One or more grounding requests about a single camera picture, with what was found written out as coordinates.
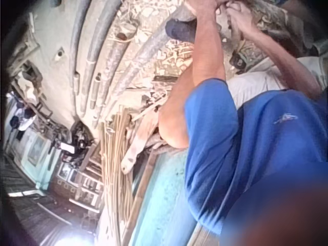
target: hand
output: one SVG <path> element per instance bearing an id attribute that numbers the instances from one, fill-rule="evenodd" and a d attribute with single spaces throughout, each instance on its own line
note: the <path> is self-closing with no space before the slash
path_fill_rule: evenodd
<path id="1" fill-rule="evenodd" d="M 260 30 L 253 21 L 253 16 L 249 8 L 242 2 L 228 2 L 227 13 L 238 29 L 247 39 L 252 39 Z"/>
<path id="2" fill-rule="evenodd" d="M 186 7 L 196 16 L 214 14 L 218 7 L 228 0 L 187 0 Z"/>

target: bundle of bamboo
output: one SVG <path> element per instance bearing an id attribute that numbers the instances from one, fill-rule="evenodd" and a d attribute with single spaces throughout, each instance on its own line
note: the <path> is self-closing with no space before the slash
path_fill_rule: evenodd
<path id="1" fill-rule="evenodd" d="M 128 148 L 126 128 L 131 117 L 120 109 L 111 124 L 100 125 L 102 178 L 105 185 L 105 208 L 109 215 L 109 237 L 121 245 L 121 231 L 129 219 L 133 204 L 132 172 L 124 175 L 120 163 Z"/>

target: blue t-shirt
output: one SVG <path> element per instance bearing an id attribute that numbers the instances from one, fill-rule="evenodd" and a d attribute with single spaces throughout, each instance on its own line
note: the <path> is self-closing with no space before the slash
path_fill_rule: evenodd
<path id="1" fill-rule="evenodd" d="M 185 105 L 186 196 L 195 219 L 220 234 L 235 201 L 286 165 L 327 161 L 327 97 L 268 91 L 238 111 L 226 84 L 208 79 Z"/>

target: logo on shirt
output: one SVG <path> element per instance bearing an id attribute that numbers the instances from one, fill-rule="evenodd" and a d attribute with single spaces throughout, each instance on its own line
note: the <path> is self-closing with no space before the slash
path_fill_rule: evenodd
<path id="1" fill-rule="evenodd" d="M 292 119 L 298 119 L 298 117 L 296 115 L 292 115 L 290 113 L 285 113 L 277 121 L 275 121 L 273 124 L 282 123 L 284 121 L 292 120 Z"/>

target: bright light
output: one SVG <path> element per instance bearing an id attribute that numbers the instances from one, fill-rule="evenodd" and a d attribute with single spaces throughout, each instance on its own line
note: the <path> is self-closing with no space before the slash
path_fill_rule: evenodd
<path id="1" fill-rule="evenodd" d="M 93 246 L 93 244 L 88 241 L 84 241 L 79 237 L 68 237 L 56 242 L 55 246 Z"/>

